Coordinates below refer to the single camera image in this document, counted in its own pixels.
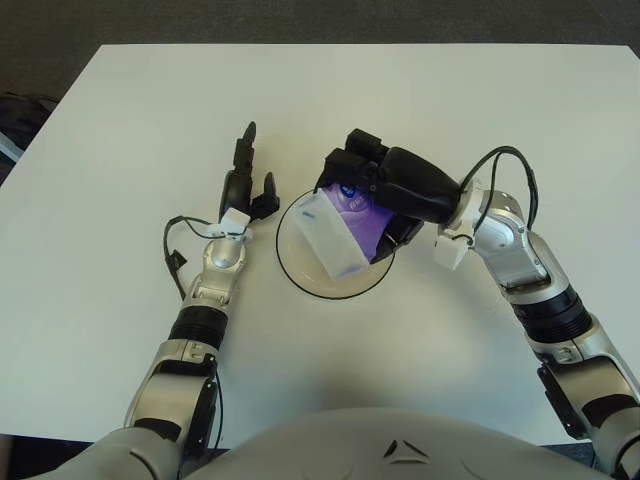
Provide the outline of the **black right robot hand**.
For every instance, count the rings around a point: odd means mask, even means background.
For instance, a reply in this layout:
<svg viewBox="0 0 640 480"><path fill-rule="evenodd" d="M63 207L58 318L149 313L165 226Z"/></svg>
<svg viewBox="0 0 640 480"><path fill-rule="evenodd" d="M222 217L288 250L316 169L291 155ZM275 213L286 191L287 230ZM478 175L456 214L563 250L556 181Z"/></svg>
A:
<svg viewBox="0 0 640 480"><path fill-rule="evenodd" d="M360 129L325 158L314 190L338 195L371 264L408 244L425 223L451 220L461 197L458 183L441 169Z"/></svg>

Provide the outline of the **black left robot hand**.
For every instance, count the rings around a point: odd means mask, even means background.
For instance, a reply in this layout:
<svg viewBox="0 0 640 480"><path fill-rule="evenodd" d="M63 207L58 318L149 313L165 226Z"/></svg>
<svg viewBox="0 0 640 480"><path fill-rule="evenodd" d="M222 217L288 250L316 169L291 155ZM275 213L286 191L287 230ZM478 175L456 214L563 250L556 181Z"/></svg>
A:
<svg viewBox="0 0 640 480"><path fill-rule="evenodd" d="M253 144L256 131L256 123L251 121L244 134L236 140L233 168L225 176L219 218L222 218L228 209L234 208L247 214L250 221L253 222L268 218L280 208L280 198L277 195L276 182L272 172L268 172L264 177L263 193L255 198L252 197L255 153Z"/></svg>

